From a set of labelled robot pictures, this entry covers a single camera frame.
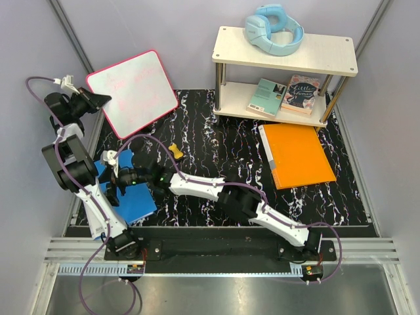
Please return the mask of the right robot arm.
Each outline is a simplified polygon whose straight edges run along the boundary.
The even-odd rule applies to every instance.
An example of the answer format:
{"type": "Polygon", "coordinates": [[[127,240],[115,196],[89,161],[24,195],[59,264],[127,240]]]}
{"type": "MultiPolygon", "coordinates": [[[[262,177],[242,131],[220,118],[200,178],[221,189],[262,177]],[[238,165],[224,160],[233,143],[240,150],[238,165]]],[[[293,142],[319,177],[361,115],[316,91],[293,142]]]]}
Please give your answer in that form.
{"type": "Polygon", "coordinates": [[[147,162],[134,156],[131,168],[119,166],[117,152],[102,153],[101,164],[105,167],[99,183],[106,183],[105,193],[95,198],[103,203],[105,221],[110,224],[112,237],[127,232],[127,223],[114,211],[119,205],[118,193],[124,194],[128,186],[148,184],[156,193],[175,196],[194,196],[214,201],[227,216],[237,222],[258,224],[281,236],[306,260],[315,259],[322,251],[322,234],[303,226],[275,211],[268,205],[265,194],[256,188],[234,182],[229,178],[207,178],[170,171],[156,162],[147,162]]]}

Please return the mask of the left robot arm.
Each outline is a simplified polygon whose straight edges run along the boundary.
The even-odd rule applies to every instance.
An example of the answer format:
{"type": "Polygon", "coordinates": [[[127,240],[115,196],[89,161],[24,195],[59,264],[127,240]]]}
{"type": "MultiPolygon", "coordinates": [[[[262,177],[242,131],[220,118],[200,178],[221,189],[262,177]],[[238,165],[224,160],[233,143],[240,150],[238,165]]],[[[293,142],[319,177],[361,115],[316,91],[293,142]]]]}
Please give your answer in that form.
{"type": "Polygon", "coordinates": [[[92,237],[100,238],[107,251],[115,256],[133,260],[141,254],[142,244],[115,211],[119,206],[117,189],[132,184],[129,173],[119,168],[114,151],[103,153],[106,168],[99,173],[81,142],[85,135],[81,117],[96,113],[111,99],[84,88],[76,89],[71,96],[48,94],[44,102],[52,112],[50,122],[57,138],[41,151],[58,185],[84,204],[92,237]]]}

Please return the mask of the pink framed whiteboard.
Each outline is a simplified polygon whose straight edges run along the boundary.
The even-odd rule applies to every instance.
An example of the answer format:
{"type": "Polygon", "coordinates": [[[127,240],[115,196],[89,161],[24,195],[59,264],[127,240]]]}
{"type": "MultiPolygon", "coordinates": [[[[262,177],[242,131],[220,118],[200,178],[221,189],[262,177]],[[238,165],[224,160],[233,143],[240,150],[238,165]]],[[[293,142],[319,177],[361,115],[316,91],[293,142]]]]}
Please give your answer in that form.
{"type": "Polygon", "coordinates": [[[86,84],[109,95],[104,115],[119,139],[125,139],[179,106],[172,84],[155,50],[93,72],[86,84]]]}

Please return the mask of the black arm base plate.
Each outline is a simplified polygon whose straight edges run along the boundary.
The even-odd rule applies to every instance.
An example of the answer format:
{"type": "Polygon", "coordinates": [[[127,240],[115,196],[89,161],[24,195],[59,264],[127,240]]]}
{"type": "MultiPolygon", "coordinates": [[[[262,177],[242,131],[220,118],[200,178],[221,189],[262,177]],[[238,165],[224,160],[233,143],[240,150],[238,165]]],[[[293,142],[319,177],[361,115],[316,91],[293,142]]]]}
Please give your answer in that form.
{"type": "Polygon", "coordinates": [[[292,262],[334,262],[338,255],[331,240],[322,240],[313,255],[257,227],[141,227],[133,231],[139,238],[139,250],[126,257],[106,251],[104,258],[145,258],[146,273],[153,275],[286,273],[292,262]]]}

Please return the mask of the yellow whiteboard eraser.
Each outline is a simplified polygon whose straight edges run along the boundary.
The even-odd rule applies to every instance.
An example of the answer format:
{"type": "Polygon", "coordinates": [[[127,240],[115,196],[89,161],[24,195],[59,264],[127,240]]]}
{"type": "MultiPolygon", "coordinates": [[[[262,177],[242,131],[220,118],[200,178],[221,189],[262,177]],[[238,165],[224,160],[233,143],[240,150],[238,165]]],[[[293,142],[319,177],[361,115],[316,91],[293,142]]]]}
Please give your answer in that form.
{"type": "Polygon", "coordinates": [[[178,148],[178,146],[175,143],[172,143],[168,147],[168,149],[173,154],[173,157],[175,160],[180,160],[184,157],[184,154],[181,152],[181,150],[178,148]]]}

